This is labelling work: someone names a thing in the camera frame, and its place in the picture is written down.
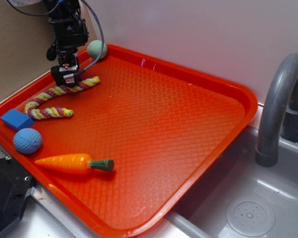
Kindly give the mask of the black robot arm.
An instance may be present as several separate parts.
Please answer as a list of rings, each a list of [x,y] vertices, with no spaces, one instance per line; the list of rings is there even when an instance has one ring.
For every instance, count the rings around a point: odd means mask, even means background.
[[[77,0],[45,0],[48,22],[53,26],[54,43],[48,49],[47,59],[58,59],[61,71],[78,70],[78,47],[88,41],[85,19],[81,18],[80,4]]]

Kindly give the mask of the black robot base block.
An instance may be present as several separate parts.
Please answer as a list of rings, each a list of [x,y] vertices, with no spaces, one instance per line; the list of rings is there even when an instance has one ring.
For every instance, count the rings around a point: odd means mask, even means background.
[[[12,156],[0,158],[0,238],[22,220],[34,179]]]

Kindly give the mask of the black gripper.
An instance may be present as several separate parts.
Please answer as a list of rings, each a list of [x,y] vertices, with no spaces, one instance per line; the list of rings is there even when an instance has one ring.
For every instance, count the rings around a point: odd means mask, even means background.
[[[70,54],[70,69],[79,70],[77,48],[84,46],[88,41],[88,30],[84,19],[73,14],[65,19],[49,18],[48,22],[53,26],[55,40],[47,50],[46,58],[58,62],[61,71],[68,69],[67,54]]]

